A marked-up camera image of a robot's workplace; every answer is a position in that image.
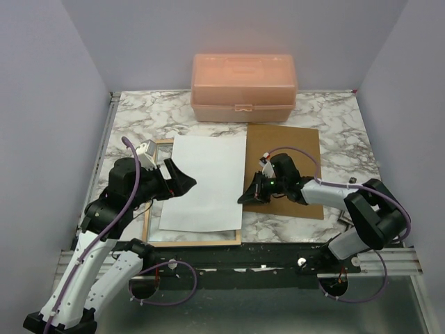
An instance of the box latch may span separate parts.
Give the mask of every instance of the box latch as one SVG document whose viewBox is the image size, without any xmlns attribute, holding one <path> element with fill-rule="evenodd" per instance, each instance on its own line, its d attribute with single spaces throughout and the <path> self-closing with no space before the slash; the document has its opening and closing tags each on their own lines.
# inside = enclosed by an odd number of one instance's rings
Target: box latch
<svg viewBox="0 0 445 334">
<path fill-rule="evenodd" d="M 253 105 L 252 104 L 235 104 L 234 107 L 235 111 L 253 111 Z"/>
</svg>

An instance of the gray floor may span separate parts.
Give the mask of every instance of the gray floor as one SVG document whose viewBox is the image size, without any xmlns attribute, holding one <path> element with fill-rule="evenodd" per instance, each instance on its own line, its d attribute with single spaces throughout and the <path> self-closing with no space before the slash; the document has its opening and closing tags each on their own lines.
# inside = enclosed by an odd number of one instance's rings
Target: gray floor
<svg viewBox="0 0 445 334">
<path fill-rule="evenodd" d="M 370 296 L 381 278 L 350 281 L 349 298 Z M 162 292 L 173 301 L 187 292 Z M 170 308 L 141 307 L 121 291 L 99 319 L 98 334 L 426 333 L 409 278 L 392 278 L 377 301 L 349 305 L 318 290 L 201 290 Z"/>
</svg>

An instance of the marble tabletop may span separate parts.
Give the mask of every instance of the marble tabletop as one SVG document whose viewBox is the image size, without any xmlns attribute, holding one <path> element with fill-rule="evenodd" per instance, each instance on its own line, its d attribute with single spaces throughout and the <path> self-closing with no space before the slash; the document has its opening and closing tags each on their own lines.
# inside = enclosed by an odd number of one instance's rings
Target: marble tabletop
<svg viewBox="0 0 445 334">
<path fill-rule="evenodd" d="M 279 124 L 319 131 L 324 180 L 347 182 L 350 177 L 356 177 L 357 182 L 365 182 L 371 177 L 380 177 L 352 92 L 300 92 L 296 108 L 288 121 Z M 177 134 L 235 136 L 246 134 L 246 130 L 246 123 L 196 121 L 190 106 L 189 90 L 123 92 L 100 170 L 96 195 L 106 186 L 113 162 L 130 155 L 120 140 L 122 136 L 127 136 L 138 145 L 147 139 L 174 138 Z M 167 151 L 161 156 L 167 157 Z M 162 203 L 156 202 L 152 210 L 149 241 L 219 240 L 234 236 L 233 231 L 200 234 L 156 230 L 161 210 Z M 345 225 L 338 222 L 338 209 L 324 207 L 324 216 L 324 220 L 317 220 L 244 212 L 242 241 L 326 242 L 343 232 Z M 127 227 L 122 240 L 141 238 L 143 217 L 141 215 Z"/>
</svg>

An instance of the white sheet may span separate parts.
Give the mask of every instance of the white sheet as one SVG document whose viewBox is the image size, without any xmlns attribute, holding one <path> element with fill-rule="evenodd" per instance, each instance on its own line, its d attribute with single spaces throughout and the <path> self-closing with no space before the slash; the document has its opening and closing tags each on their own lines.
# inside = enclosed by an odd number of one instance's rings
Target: white sheet
<svg viewBox="0 0 445 334">
<path fill-rule="evenodd" d="M 160 230 L 215 232 L 241 229 L 245 136 L 175 136 L 172 159 L 197 184 L 164 202 Z"/>
</svg>

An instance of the translucent container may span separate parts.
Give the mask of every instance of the translucent container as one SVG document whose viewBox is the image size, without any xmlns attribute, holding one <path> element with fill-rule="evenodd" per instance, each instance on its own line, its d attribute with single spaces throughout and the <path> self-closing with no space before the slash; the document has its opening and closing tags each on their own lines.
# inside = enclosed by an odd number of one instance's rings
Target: translucent container
<svg viewBox="0 0 445 334">
<path fill-rule="evenodd" d="M 285 122 L 297 79 L 286 54 L 197 54 L 191 105 L 207 122 Z"/>
</svg>

